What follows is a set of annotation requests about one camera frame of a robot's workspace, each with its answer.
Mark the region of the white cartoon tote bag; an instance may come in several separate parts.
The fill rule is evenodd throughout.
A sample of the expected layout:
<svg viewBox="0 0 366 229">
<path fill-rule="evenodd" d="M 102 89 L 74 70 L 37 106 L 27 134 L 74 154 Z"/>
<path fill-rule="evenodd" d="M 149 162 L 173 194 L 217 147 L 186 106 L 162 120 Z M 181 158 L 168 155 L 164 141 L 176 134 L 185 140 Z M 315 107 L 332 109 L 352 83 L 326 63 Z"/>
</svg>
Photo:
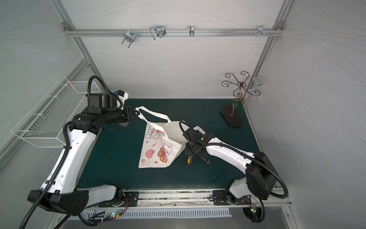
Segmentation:
<svg viewBox="0 0 366 229">
<path fill-rule="evenodd" d="M 188 143 L 179 127 L 179 122 L 143 106 L 136 107 L 135 110 L 140 112 L 138 117 L 146 122 L 138 168 L 169 167 L 185 150 L 185 145 Z M 161 118 L 164 122 L 151 122 L 141 113 L 142 111 Z"/>
</svg>

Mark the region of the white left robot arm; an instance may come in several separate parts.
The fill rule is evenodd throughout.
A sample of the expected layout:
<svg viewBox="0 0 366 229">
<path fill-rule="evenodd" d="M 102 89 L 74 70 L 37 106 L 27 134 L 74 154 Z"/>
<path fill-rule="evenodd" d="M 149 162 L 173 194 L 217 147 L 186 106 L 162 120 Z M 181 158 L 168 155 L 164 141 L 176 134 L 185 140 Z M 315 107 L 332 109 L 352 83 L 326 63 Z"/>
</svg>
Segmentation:
<svg viewBox="0 0 366 229">
<path fill-rule="evenodd" d="M 140 114 L 130 106 L 101 114 L 83 110 L 63 126 L 65 146 L 51 174 L 40 189 L 31 190 L 27 200 L 32 203 L 30 213 L 37 207 L 46 211 L 77 216 L 86 208 L 102 202 L 121 205 L 123 189 L 107 184 L 87 189 L 77 189 L 81 175 L 102 128 L 108 124 L 128 123 Z"/>
</svg>

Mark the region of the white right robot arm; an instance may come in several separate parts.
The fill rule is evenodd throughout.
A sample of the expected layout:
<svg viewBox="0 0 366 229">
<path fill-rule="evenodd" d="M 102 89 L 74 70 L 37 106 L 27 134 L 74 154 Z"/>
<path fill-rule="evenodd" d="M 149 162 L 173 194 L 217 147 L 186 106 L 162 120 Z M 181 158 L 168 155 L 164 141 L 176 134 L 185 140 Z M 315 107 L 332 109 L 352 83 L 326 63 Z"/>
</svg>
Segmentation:
<svg viewBox="0 0 366 229">
<path fill-rule="evenodd" d="M 276 195 L 273 188 L 279 176 L 263 152 L 254 154 L 242 151 L 224 143 L 212 134 L 204 134 L 191 127 L 183 131 L 183 137 L 187 140 L 185 154 L 189 158 L 189 165 L 193 157 L 200 157 L 207 161 L 208 156 L 215 156 L 244 174 L 244 178 L 235 179 L 229 183 L 221 201 L 235 205 L 239 199 L 246 196 L 255 196 L 263 201 L 268 200 L 269 196 Z"/>
</svg>

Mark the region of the green table mat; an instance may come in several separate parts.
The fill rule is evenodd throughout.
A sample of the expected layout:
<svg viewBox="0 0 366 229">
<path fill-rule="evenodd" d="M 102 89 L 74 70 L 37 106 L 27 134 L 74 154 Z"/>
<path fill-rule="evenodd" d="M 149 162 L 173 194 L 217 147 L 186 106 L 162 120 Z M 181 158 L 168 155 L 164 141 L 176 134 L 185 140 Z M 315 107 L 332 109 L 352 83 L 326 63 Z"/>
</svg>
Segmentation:
<svg viewBox="0 0 366 229">
<path fill-rule="evenodd" d="M 244 151 L 257 153 L 258 145 L 242 105 L 236 111 L 243 119 L 240 127 L 230 126 L 221 114 L 225 99 L 129 99 L 127 106 L 144 106 L 165 114 L 173 121 L 183 120 L 189 126 L 201 127 L 226 144 Z M 124 189 L 190 189 L 225 188 L 244 177 L 236 167 L 210 156 L 210 164 L 199 158 L 187 166 L 185 154 L 181 154 L 169 167 L 140 169 L 138 167 L 146 123 L 136 118 L 126 127 L 109 125 L 101 131 L 88 159 L 79 188 L 91 188 L 104 184 L 118 184 Z"/>
</svg>

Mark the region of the metal hook clamp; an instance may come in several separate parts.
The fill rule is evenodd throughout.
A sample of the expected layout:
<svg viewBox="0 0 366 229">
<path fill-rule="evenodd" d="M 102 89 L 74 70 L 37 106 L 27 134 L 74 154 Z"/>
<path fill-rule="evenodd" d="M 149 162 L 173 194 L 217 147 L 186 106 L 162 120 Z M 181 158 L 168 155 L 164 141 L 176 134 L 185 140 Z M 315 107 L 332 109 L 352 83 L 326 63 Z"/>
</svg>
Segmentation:
<svg viewBox="0 0 366 229">
<path fill-rule="evenodd" d="M 251 33 L 249 32 L 248 33 L 249 36 L 256 36 L 256 37 L 268 37 L 268 36 L 273 36 L 273 33 L 272 32 L 265 32 L 265 29 L 262 25 L 260 25 L 257 29 L 256 32 L 254 33 Z"/>
<path fill-rule="evenodd" d="M 127 48 L 130 48 L 131 44 L 135 41 L 135 35 L 131 31 L 127 30 L 124 33 L 124 39 L 121 44 L 128 43 Z"/>
<path fill-rule="evenodd" d="M 162 38 L 166 35 L 166 30 L 165 27 L 163 25 L 156 25 L 156 26 L 151 26 L 149 28 L 149 31 L 152 35 L 152 38 L 154 40 L 156 40 L 158 37 Z"/>
<path fill-rule="evenodd" d="M 190 25 L 188 27 L 188 30 L 189 30 L 189 36 L 194 37 L 194 27 L 192 25 Z"/>
</svg>

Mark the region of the copper jewelry stand black base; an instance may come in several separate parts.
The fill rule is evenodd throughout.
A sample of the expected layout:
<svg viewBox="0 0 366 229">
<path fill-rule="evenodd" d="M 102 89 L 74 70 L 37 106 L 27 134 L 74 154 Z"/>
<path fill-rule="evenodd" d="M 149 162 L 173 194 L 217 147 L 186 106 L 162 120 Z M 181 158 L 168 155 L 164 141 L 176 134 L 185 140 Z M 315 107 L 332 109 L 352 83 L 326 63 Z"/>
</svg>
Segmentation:
<svg viewBox="0 0 366 229">
<path fill-rule="evenodd" d="M 249 88 L 249 82 L 248 79 L 250 77 L 249 72 L 242 71 L 240 73 L 243 77 L 245 77 L 244 80 L 238 80 L 238 78 L 233 73 L 226 73 L 225 78 L 231 79 L 233 78 L 235 81 L 231 82 L 228 80 L 224 80 L 221 82 L 221 86 L 224 88 L 228 88 L 231 85 L 236 86 L 237 88 L 233 91 L 233 102 L 231 106 L 223 106 L 221 108 L 221 114 L 227 121 L 227 123 L 233 127 L 240 127 L 243 124 L 242 117 L 238 114 L 236 111 L 236 108 L 239 104 L 242 104 L 249 96 L 253 97 L 259 97 L 261 95 L 261 92 L 255 87 L 261 86 L 263 82 L 259 79 L 254 80 L 254 88 Z"/>
</svg>

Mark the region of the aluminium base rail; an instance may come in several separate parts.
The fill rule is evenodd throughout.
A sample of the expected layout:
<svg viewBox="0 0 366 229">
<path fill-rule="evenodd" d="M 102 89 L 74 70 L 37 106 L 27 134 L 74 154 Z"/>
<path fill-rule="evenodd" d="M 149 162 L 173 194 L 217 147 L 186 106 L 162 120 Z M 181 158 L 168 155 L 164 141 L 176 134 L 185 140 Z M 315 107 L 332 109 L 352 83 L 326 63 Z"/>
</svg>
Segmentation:
<svg viewBox="0 0 366 229">
<path fill-rule="evenodd" d="M 187 209 L 187 208 L 219 208 L 219 207 L 241 207 L 240 205 L 215 206 L 209 196 L 214 189 L 131 189 L 128 191 L 139 192 L 136 207 L 137 209 Z M 270 196 L 268 200 L 263 200 L 265 207 L 292 207 L 290 198 L 279 199 Z M 86 210 L 119 210 L 122 207 L 98 206 Z"/>
</svg>

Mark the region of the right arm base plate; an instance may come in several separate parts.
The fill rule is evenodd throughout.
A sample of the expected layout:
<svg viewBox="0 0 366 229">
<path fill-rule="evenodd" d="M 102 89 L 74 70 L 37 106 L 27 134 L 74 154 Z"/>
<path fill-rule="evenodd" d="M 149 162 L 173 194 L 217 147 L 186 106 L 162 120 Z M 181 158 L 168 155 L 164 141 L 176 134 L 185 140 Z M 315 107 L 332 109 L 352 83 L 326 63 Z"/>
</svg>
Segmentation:
<svg viewBox="0 0 366 229">
<path fill-rule="evenodd" d="M 230 205 L 250 205 L 251 196 L 244 196 L 236 198 L 226 190 L 213 190 L 212 194 L 208 198 L 215 206 L 230 206 Z"/>
</svg>

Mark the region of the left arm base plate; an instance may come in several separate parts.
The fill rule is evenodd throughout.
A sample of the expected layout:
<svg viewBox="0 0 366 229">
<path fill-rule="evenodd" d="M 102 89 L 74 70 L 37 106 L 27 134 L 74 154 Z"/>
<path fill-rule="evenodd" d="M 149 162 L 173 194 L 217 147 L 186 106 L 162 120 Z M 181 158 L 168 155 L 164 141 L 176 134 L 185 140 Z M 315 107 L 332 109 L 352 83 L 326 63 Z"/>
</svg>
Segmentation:
<svg viewBox="0 0 366 229">
<path fill-rule="evenodd" d="M 138 204 L 139 192 L 124 191 L 121 200 L 104 201 L 98 204 L 100 208 L 122 208 L 122 207 L 136 207 Z"/>
</svg>

